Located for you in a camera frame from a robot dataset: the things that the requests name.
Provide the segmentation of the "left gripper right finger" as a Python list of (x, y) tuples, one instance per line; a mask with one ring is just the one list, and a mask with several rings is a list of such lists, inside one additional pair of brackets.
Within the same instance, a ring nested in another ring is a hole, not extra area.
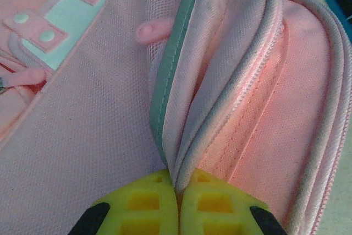
[(180, 235), (288, 235), (269, 207), (196, 169), (183, 193)]

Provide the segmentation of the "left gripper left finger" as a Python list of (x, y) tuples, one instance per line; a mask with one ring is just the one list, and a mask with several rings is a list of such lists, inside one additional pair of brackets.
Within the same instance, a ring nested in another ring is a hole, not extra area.
[(178, 221), (169, 172), (160, 170), (96, 200), (68, 235), (178, 235)]

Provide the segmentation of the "pink student backpack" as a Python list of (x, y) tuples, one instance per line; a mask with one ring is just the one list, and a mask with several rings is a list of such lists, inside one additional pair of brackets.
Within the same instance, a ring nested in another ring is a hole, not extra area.
[(352, 43), (314, 0), (0, 0), (0, 235), (203, 170), (315, 235), (352, 111)]

